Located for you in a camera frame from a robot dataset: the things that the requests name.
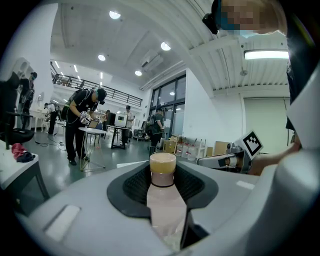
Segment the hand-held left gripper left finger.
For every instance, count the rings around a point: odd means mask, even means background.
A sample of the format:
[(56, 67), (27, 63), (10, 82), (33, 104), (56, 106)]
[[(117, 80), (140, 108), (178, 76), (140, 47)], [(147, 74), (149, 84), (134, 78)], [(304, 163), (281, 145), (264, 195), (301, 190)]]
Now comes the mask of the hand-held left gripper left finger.
[(107, 197), (114, 179), (142, 166), (136, 163), (82, 178), (30, 216), (16, 217), (50, 256), (169, 256), (173, 251), (148, 219), (123, 215)]

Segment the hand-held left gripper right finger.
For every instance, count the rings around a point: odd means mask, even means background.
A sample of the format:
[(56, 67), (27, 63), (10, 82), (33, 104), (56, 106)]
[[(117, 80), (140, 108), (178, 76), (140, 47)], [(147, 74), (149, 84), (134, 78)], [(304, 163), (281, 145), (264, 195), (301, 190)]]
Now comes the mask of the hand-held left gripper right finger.
[(270, 194), (272, 171), (252, 176), (178, 162), (178, 190), (187, 194), (179, 256), (257, 256), (250, 233)]

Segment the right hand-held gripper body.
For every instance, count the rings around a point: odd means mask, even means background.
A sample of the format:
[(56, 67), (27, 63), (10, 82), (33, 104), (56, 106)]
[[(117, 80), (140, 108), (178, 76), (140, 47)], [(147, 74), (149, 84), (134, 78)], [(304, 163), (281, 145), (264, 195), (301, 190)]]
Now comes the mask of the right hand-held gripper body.
[(226, 166), (234, 168), (240, 173), (248, 173), (252, 167), (253, 159), (263, 149), (257, 134), (251, 130), (235, 142), (227, 145)]

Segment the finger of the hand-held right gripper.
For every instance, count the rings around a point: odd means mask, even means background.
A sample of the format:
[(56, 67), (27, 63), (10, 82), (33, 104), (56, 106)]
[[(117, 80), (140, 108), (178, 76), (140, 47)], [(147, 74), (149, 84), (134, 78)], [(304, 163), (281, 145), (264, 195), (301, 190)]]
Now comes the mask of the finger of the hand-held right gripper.
[(210, 168), (210, 169), (217, 169), (223, 170), (228, 168), (226, 164), (226, 159), (228, 156), (226, 154), (216, 155), (216, 156), (208, 156), (199, 158), (196, 163), (199, 166)]

